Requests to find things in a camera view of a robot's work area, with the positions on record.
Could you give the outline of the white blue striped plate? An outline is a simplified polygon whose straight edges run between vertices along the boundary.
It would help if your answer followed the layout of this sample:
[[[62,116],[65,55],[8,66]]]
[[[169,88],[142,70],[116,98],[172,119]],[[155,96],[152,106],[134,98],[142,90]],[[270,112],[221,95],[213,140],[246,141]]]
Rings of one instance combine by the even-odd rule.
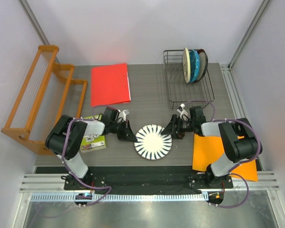
[[[136,152],[147,160],[156,161],[165,157],[172,148],[171,135],[162,134],[164,127],[150,124],[142,127],[135,135]]]

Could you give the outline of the dark red rimmed plate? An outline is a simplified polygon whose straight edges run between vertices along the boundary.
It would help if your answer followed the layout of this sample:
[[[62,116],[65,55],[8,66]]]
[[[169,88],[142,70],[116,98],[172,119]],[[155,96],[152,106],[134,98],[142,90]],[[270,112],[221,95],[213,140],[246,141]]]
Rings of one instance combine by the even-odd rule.
[[[206,74],[208,69],[208,55],[204,49],[199,49],[197,51],[199,55],[200,60],[200,68],[199,68],[199,74],[196,82],[199,82]]]

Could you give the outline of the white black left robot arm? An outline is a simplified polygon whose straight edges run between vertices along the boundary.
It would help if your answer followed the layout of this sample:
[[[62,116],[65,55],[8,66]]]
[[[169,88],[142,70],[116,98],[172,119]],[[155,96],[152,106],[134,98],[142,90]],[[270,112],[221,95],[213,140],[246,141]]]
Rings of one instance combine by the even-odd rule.
[[[79,152],[83,138],[112,133],[120,141],[138,142],[126,118],[128,113],[128,110],[119,111],[106,106],[102,114],[91,118],[73,118],[64,114],[47,136],[45,147],[62,161],[80,189],[88,189],[92,183],[91,172]]]

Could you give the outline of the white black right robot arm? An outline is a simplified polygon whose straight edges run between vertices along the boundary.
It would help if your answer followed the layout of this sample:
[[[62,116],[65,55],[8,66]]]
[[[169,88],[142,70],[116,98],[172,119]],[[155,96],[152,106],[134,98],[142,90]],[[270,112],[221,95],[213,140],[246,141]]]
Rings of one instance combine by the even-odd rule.
[[[194,135],[192,168],[202,172],[198,179],[207,188],[223,187],[234,169],[262,151],[248,119],[207,121],[200,106],[187,112],[181,104],[161,132],[173,139],[182,139],[186,133]]]

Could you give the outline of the cream plate with twig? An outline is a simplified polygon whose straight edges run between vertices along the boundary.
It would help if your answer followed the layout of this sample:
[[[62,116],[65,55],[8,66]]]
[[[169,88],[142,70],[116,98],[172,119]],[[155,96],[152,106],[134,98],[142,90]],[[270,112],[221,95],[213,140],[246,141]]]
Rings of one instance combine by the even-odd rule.
[[[185,82],[188,84],[191,76],[191,65],[189,50],[186,47],[183,49],[183,73]]]

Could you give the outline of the blue polka dot plate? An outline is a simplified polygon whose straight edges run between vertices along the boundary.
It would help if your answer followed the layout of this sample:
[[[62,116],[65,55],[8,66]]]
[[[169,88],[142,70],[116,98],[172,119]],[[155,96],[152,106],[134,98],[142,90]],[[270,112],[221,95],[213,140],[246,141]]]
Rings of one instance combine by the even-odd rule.
[[[190,56],[190,83],[197,80],[200,71],[200,57],[196,50],[189,51]]]

